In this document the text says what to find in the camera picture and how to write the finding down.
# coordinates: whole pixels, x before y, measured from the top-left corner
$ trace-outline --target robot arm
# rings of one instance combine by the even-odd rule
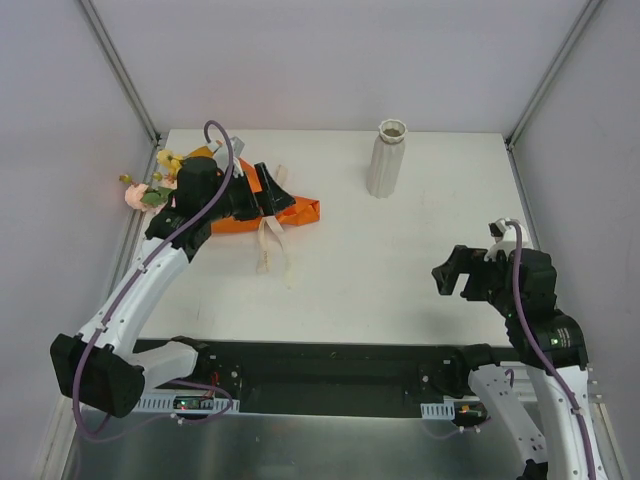
[[[587,395],[587,352],[577,322],[556,307],[556,270],[549,255],[522,250],[520,296],[528,326],[542,353],[573,393],[572,397],[550,375],[535,352],[519,321],[512,288],[515,227],[509,219],[490,225],[496,244],[489,250],[457,245],[449,259],[433,269],[438,291],[451,295],[460,274],[469,274],[461,296],[468,301],[486,301],[505,318],[509,340],[518,353],[538,398],[546,437],[537,431],[528,414],[514,399],[504,382],[502,369],[489,345],[458,350],[451,363],[438,373],[433,385],[442,393],[461,397],[474,392],[489,414],[508,432],[517,451],[522,480],[604,480],[607,478],[596,443]],[[528,238],[523,235],[525,243]],[[579,410],[572,408],[577,401]],[[586,424],[587,440],[580,423]],[[588,476],[586,445],[594,460],[596,476]]]
[[[273,215],[295,203],[295,199],[271,178],[264,164],[255,166],[262,190],[253,193],[235,161],[235,157],[240,155],[242,142],[234,138],[232,145],[233,177],[213,208],[161,247],[163,240],[202,211],[222,184],[223,172],[216,161],[223,155],[215,155],[216,160],[208,157],[186,159],[178,173],[178,188],[162,211],[151,220],[138,257],[105,306],[75,337],[61,334],[55,339],[51,345],[51,358],[63,395],[72,396],[73,378],[80,357],[88,339],[97,329],[102,333],[88,356],[81,378],[82,403],[121,418],[131,412],[145,390],[189,375],[196,379],[206,378],[210,352],[204,343],[178,337],[162,347],[140,354],[134,354],[133,347],[166,289],[187,268],[211,235],[211,222],[231,216],[243,221],[263,214]],[[226,157],[221,160],[229,162]],[[162,249],[147,264],[145,260],[158,248]],[[111,321],[103,326],[108,307],[121,296],[111,314]]]

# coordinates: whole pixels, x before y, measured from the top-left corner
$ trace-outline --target orange wrapping paper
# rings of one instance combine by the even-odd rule
[[[188,157],[213,158],[213,155],[209,148],[200,147],[199,149],[191,152]],[[242,158],[240,158],[240,163],[242,164],[242,170],[244,170],[247,178],[249,179],[251,191],[261,191],[262,189],[260,188],[260,182],[258,181],[258,176],[256,175],[256,171],[253,166],[249,165]],[[320,220],[319,200],[297,196],[294,196],[294,198],[296,199],[296,203],[293,206],[276,215],[278,222],[283,225],[305,225],[307,223],[313,223]],[[260,218],[256,218],[255,220],[249,220],[246,222],[239,222],[237,220],[234,220],[233,218],[225,218],[211,224],[211,231],[213,233],[251,232],[254,230],[258,230],[259,226]]]

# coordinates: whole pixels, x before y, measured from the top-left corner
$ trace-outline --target gray wall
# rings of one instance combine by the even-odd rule
[[[0,6],[0,465],[29,479],[58,398],[49,345],[95,313],[150,154],[75,2]]]
[[[95,0],[161,131],[508,133],[585,0]]]
[[[605,2],[515,154],[541,246],[559,270],[561,304],[584,328],[637,473],[640,2]]]

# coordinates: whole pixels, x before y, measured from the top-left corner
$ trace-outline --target gray floor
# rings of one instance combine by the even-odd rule
[[[530,412],[537,421],[535,411]],[[87,413],[95,427],[102,414]],[[105,435],[148,414],[114,420]],[[449,422],[228,415],[198,426],[161,419],[106,444],[74,441],[66,480],[223,479],[504,480],[512,476],[508,444],[496,423],[480,434],[435,440]],[[80,453],[80,471],[76,466]]]

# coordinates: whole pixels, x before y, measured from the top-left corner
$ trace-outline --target white vase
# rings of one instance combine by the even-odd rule
[[[406,134],[407,126],[400,120],[385,120],[378,127],[367,174],[367,190],[374,197],[387,198],[396,188]]]

